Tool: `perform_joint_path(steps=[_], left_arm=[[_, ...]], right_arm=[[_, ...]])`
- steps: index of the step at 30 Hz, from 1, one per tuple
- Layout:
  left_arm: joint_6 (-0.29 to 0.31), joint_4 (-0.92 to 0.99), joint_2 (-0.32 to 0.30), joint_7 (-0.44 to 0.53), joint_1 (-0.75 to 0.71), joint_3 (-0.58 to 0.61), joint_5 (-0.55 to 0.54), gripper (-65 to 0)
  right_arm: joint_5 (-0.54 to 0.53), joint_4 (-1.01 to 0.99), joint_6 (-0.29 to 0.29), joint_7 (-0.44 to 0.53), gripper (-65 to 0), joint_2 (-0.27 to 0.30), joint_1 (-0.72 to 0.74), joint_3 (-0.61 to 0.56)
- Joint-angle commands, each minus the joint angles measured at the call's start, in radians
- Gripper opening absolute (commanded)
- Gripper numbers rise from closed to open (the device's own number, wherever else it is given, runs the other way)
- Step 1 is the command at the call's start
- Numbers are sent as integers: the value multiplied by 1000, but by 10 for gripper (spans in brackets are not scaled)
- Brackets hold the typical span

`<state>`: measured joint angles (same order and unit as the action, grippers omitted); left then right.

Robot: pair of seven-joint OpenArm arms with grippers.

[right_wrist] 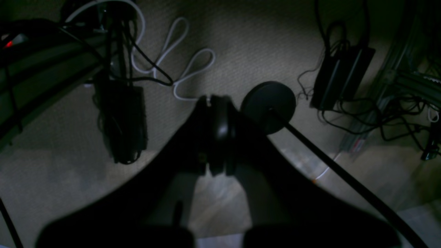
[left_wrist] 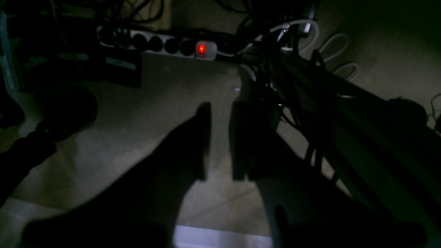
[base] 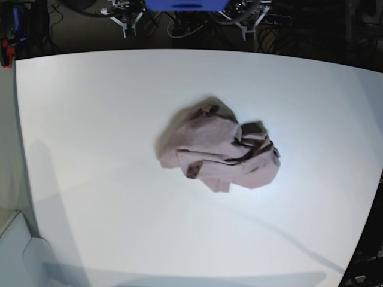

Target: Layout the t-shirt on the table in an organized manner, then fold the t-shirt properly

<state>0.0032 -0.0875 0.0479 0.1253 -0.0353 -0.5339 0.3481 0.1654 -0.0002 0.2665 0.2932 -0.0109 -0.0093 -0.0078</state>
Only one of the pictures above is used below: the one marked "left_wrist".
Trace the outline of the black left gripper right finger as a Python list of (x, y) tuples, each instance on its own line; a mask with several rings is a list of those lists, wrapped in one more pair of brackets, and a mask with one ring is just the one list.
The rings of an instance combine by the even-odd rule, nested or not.
[(245, 102), (230, 117), (233, 179), (255, 182), (274, 248), (423, 248), (424, 228), (352, 200), (300, 158)]

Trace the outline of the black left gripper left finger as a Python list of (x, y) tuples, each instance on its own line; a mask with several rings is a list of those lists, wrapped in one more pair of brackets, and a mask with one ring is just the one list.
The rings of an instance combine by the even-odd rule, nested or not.
[(211, 104), (102, 193), (63, 215), (29, 223), (22, 248), (172, 248), (186, 193), (206, 179)]

